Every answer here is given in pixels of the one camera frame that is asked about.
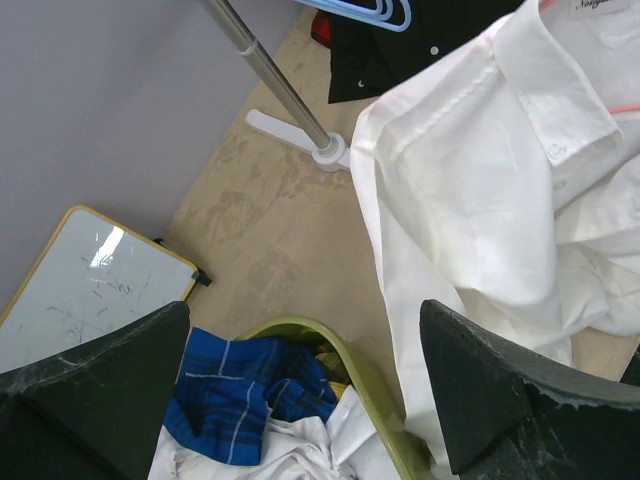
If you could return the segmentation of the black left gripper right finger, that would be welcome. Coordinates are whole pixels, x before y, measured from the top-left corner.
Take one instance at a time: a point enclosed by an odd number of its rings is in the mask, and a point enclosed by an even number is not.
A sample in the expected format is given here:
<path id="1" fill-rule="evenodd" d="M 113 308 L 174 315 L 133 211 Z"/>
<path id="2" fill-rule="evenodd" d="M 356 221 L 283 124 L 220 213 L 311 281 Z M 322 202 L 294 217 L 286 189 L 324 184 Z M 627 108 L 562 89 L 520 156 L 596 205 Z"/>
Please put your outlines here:
<path id="1" fill-rule="evenodd" d="M 639 389 L 564 366 L 436 300 L 420 337 L 461 479 L 636 479 Z"/>

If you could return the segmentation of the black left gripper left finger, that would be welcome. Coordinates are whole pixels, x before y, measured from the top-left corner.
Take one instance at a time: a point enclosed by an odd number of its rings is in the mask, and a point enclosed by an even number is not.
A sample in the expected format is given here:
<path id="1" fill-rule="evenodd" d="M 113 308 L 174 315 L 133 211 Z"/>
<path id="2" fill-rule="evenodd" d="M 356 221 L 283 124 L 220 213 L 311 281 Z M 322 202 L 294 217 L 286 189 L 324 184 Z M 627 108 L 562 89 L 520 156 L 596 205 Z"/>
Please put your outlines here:
<path id="1" fill-rule="evenodd" d="M 1 376 L 4 479 L 145 479 L 190 331 L 184 302 Z"/>

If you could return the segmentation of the white button shirt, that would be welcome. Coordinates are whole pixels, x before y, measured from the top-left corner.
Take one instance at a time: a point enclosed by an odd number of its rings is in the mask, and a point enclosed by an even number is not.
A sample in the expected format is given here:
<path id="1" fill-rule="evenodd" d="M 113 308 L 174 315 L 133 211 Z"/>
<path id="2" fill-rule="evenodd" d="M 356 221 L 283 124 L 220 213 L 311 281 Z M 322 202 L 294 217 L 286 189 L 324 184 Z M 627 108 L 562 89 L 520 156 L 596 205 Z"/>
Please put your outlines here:
<path id="1" fill-rule="evenodd" d="M 419 335 L 435 299 L 571 365 L 639 332 L 639 5 L 527 1 L 359 116 L 350 168 L 406 427 L 452 472 Z"/>

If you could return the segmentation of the pink wire hanger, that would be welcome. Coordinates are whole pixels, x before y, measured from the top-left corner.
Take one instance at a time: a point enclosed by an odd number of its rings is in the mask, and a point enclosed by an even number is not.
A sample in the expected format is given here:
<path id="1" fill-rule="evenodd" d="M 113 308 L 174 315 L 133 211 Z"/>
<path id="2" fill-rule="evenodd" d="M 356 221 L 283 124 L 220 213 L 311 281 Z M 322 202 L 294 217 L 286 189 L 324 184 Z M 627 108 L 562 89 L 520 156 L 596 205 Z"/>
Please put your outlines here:
<path id="1" fill-rule="evenodd" d="M 550 6 L 554 5 L 557 2 L 558 2 L 558 0 L 542 0 L 542 1 L 539 2 L 539 10 L 543 11 L 543 10 L 549 8 Z M 638 104 L 615 106 L 615 107 L 610 107 L 609 108 L 609 112 L 612 113 L 612 114 L 625 114 L 625 113 L 633 113 L 633 112 L 638 112 L 638 111 L 639 111 L 639 105 Z"/>

